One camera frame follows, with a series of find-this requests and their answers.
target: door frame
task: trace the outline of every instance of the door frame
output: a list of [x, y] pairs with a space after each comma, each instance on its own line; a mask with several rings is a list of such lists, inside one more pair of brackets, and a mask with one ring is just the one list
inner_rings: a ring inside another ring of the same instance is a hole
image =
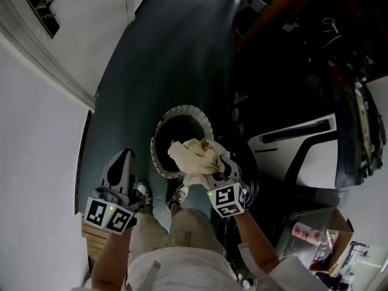
[[95, 111], [90, 96], [31, 32], [10, 0], [0, 0], [0, 43], [48, 85]]

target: white shirt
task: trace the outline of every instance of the white shirt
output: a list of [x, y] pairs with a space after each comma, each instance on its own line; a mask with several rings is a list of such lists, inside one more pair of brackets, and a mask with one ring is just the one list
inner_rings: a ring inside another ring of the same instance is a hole
[[[152, 284], [152, 291], [242, 290], [233, 279], [229, 263], [219, 253], [197, 248], [169, 247], [145, 253], [131, 263], [128, 282], [133, 291], [139, 288], [154, 261], [161, 266]], [[274, 280], [280, 286], [279, 290], [284, 291], [328, 290], [295, 257], [283, 261], [269, 276], [258, 278], [264, 283], [257, 291], [275, 290], [266, 285], [266, 279]]]

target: sneaker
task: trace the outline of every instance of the sneaker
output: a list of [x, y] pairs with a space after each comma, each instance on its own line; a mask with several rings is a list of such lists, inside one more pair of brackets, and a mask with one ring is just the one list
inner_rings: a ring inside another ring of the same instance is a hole
[[145, 204], [148, 205], [148, 206], [153, 206], [153, 204], [152, 204], [152, 197], [151, 197], [151, 190], [148, 187], [148, 185], [145, 184], [144, 182], [139, 182], [138, 186], [136, 187], [136, 189], [140, 193], [145, 195]]
[[187, 186], [184, 186], [183, 184], [181, 184], [177, 190], [175, 191], [174, 195], [171, 197], [171, 199], [166, 202], [166, 208], [168, 211], [171, 211], [170, 210], [170, 207], [172, 205], [173, 202], [176, 202], [179, 204], [179, 206], [182, 206], [182, 203], [184, 202], [184, 200], [186, 199], [187, 195], [189, 194], [189, 187]]

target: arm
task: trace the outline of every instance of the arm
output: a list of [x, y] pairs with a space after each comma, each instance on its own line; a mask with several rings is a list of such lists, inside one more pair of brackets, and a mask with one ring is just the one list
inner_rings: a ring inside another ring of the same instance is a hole
[[252, 218], [249, 212], [235, 215], [241, 242], [248, 244], [250, 254], [256, 265], [265, 273], [270, 273], [278, 264], [275, 249]]
[[109, 234], [92, 272], [92, 288], [98, 291], [120, 291], [128, 266], [132, 229], [122, 235]]

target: cardboard box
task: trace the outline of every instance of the cardboard box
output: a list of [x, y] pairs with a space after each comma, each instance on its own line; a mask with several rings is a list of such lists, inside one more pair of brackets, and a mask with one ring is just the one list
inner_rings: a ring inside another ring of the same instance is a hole
[[344, 253], [352, 241], [353, 230], [350, 228], [345, 218], [339, 210], [334, 210], [333, 218], [328, 227], [329, 230], [339, 231], [338, 239], [333, 247], [333, 254], [322, 264], [312, 264], [310, 270], [315, 272], [325, 272], [330, 276], [337, 276], [344, 262]]

